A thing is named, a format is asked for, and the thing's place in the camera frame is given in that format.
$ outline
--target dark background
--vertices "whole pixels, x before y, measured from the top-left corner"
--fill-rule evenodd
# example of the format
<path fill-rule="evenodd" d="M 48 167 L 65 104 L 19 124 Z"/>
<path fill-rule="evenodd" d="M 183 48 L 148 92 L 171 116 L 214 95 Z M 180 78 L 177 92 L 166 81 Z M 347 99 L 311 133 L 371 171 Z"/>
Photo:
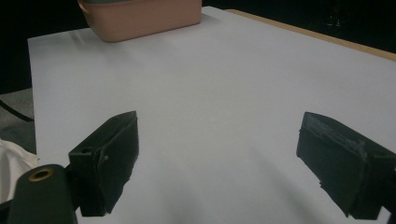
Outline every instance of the dark background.
<path fill-rule="evenodd" d="M 203 0 L 396 52 L 396 0 Z M 0 0 L 0 94 L 30 88 L 27 38 L 88 27 L 77 0 Z"/>

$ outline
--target white cloth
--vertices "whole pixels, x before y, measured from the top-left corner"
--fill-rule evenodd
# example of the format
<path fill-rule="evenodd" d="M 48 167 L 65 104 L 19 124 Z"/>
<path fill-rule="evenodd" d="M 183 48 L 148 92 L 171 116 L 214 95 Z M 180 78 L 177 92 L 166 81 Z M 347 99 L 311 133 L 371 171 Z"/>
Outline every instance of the white cloth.
<path fill-rule="evenodd" d="M 0 139 L 0 203 L 13 198 L 18 178 L 37 164 L 37 155 Z"/>

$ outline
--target plastic container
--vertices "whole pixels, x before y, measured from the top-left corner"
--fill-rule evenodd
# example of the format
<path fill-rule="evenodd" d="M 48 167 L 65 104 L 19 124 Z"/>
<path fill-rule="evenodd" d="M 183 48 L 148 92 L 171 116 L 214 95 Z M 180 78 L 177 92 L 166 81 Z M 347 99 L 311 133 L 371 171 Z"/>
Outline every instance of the plastic container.
<path fill-rule="evenodd" d="M 106 42 L 152 35 L 201 21 L 202 0 L 78 0 L 87 23 Z"/>

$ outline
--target wooden table edge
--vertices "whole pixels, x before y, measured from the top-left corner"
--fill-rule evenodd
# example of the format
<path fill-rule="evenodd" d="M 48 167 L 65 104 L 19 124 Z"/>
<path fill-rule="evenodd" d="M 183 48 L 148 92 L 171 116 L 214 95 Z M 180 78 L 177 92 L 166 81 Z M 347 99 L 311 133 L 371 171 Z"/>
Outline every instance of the wooden table edge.
<path fill-rule="evenodd" d="M 371 47 L 364 46 L 364 45 L 361 45 L 361 44 L 357 44 L 357 43 L 354 43 L 354 42 L 350 42 L 350 41 L 347 41 L 347 40 L 343 40 L 343 39 L 339 39 L 339 38 L 336 38 L 336 37 L 332 37 L 332 36 L 329 36 L 329 35 L 323 35 L 323 34 L 320 34 L 320 33 L 317 33 L 317 32 L 305 30 L 303 28 L 299 28 L 299 27 L 296 27 L 296 26 L 288 25 L 286 23 L 282 23 L 282 22 L 279 22 L 279 21 L 272 21 L 272 20 L 266 19 L 264 17 L 252 15 L 252 14 L 249 14 L 249 13 L 246 13 L 246 12 L 243 12 L 243 11 L 239 11 L 239 10 L 235 10 L 235 9 L 226 9 L 226 11 L 232 12 L 233 14 L 236 14 L 236 15 L 239 15 L 239 16 L 243 16 L 243 17 L 252 19 L 254 21 L 265 22 L 267 24 L 270 24 L 270 25 L 273 25 L 273 26 L 276 26 L 276 27 L 279 27 L 279 28 L 290 30 L 290 31 L 293 31 L 293 32 L 296 32 L 296 33 L 299 33 L 299 34 L 302 34 L 302 35 L 309 35 L 309 36 L 312 36 L 314 38 L 322 39 L 322 40 L 325 40 L 325 41 L 328 41 L 328 42 L 331 42 L 331 43 L 334 43 L 334 44 L 337 44 L 337 45 L 341 45 L 341 46 L 344 46 L 344 47 L 347 47 L 347 48 L 350 48 L 350 49 L 356 49 L 356 50 L 359 50 L 361 52 L 373 54 L 375 56 L 382 57 L 382 58 L 385 58 L 385 59 L 392 60 L 392 61 L 396 62 L 396 54 L 384 51 L 382 49 L 375 49 L 375 48 L 371 48 Z"/>

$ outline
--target white tabletop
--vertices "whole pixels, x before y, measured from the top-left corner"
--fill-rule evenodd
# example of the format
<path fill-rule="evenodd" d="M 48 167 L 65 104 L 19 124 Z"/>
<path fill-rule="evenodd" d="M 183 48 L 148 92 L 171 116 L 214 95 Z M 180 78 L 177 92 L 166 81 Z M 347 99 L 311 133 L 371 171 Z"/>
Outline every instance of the white tabletop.
<path fill-rule="evenodd" d="M 305 111 L 396 149 L 396 63 L 203 8 L 198 25 L 115 44 L 90 29 L 29 40 L 37 153 L 139 117 L 113 213 L 79 223 L 386 223 L 346 218 L 296 157 Z"/>

